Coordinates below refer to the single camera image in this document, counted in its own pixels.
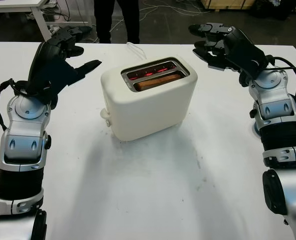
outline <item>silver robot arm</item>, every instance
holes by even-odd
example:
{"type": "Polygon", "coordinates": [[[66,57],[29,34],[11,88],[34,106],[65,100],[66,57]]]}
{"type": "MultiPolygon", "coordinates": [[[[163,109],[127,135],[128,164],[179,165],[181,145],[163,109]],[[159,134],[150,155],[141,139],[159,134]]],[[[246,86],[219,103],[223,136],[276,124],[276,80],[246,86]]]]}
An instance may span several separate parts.
{"type": "Polygon", "coordinates": [[[15,96],[7,105],[9,127],[0,143],[0,240],[44,240],[46,212],[43,203],[43,169],[51,137],[45,131],[50,112],[56,107],[57,94],[66,86],[85,77],[101,64],[90,61],[79,68],[71,67],[66,58],[81,55],[76,41],[90,27],[66,27],[39,45],[28,81],[12,79],[0,85],[11,86],[15,96]]]}
{"type": "Polygon", "coordinates": [[[193,52],[199,58],[210,68],[240,72],[240,84],[249,87],[255,101],[250,117],[255,118],[265,150],[264,163],[270,168],[263,174],[265,201],[272,212],[284,216],[296,239],[296,103],[287,91],[284,71],[296,73],[296,67],[281,57],[265,56],[233,26],[198,24],[189,31],[205,38],[195,43],[193,52]],[[277,67],[275,60],[290,67],[277,67]]]}
{"type": "Polygon", "coordinates": [[[44,239],[41,187],[51,137],[50,105],[18,95],[8,105],[9,128],[0,143],[0,239],[44,239]]]}

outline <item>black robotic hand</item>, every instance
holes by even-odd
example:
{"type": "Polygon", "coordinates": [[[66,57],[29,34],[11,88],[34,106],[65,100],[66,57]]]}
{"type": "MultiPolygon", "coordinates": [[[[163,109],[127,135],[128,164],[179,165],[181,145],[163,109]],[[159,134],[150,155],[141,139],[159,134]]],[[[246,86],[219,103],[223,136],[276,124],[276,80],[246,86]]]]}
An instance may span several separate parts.
{"type": "Polygon", "coordinates": [[[99,60],[87,62],[79,68],[73,68],[65,61],[66,58],[83,54],[83,48],[75,46],[75,43],[90,31],[89,26],[65,27],[47,42],[42,42],[31,64],[28,81],[20,83],[24,85],[27,94],[33,95],[43,104],[51,103],[51,108],[54,109],[57,95],[66,85],[83,79],[99,66],[99,60]]]}
{"type": "Polygon", "coordinates": [[[244,72],[256,79],[269,61],[249,38],[235,27],[221,23],[196,24],[189,26],[191,34],[205,38],[195,43],[193,52],[207,62],[210,68],[232,69],[244,72]]]}

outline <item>grey floor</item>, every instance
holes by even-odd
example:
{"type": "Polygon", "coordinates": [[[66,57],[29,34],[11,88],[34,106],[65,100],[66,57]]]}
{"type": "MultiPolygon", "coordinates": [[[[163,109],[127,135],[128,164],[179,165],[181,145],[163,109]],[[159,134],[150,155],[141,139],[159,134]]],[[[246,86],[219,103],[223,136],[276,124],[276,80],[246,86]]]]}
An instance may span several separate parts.
{"type": "MultiPolygon", "coordinates": [[[[62,12],[67,14],[65,0],[58,0],[58,2],[62,12]]],[[[67,0],[67,2],[72,20],[79,21],[80,16],[77,9],[78,7],[80,8],[81,16],[83,16],[83,2],[81,0],[67,0]]],[[[193,44],[198,38],[189,34],[189,25],[217,22],[224,23],[227,26],[241,28],[255,44],[294,45],[296,47],[296,13],[292,13],[285,21],[282,21],[272,17],[265,19],[255,18],[250,16],[248,12],[239,10],[206,12],[198,0],[164,0],[163,2],[160,0],[139,0],[139,2],[140,9],[148,8],[148,5],[168,4],[186,10],[181,11],[184,13],[181,14],[170,7],[158,7],[147,15],[145,14],[153,10],[153,8],[142,10],[140,16],[141,18],[145,17],[140,22],[140,39],[142,44],[193,44]]],[[[92,0],[89,0],[88,4],[90,5],[90,9],[93,9],[92,0]]],[[[117,20],[122,19],[122,13],[117,3],[115,5],[113,19],[112,27],[118,23],[117,20]]],[[[95,39],[94,27],[92,35],[83,39],[83,42],[91,42],[95,39]]],[[[9,18],[4,14],[0,16],[0,41],[40,42],[42,41],[42,36],[35,21],[26,20],[23,13],[11,13],[9,18]]],[[[121,22],[112,31],[112,42],[126,42],[124,22],[121,22]]]]}

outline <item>white toaster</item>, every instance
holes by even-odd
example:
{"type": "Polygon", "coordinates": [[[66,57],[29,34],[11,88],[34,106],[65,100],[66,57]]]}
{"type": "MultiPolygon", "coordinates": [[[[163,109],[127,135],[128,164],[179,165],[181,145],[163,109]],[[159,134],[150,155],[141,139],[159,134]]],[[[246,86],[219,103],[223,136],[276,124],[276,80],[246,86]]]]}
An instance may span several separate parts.
{"type": "Polygon", "coordinates": [[[100,115],[122,141],[166,129],[184,119],[197,78],[177,56],[109,70],[101,76],[106,108],[100,115]]]}

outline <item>person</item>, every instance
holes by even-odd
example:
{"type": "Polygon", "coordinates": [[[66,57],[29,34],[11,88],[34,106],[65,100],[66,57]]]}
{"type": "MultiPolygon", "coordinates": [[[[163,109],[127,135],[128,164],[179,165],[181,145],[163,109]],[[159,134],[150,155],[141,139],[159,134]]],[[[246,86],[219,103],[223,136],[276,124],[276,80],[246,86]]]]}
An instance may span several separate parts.
{"type": "MultiPolygon", "coordinates": [[[[99,42],[111,43],[111,24],[115,0],[93,0],[94,16],[99,42]]],[[[138,44],[139,39],[139,2],[138,0],[117,0],[121,7],[127,29],[128,42],[138,44]]]]}

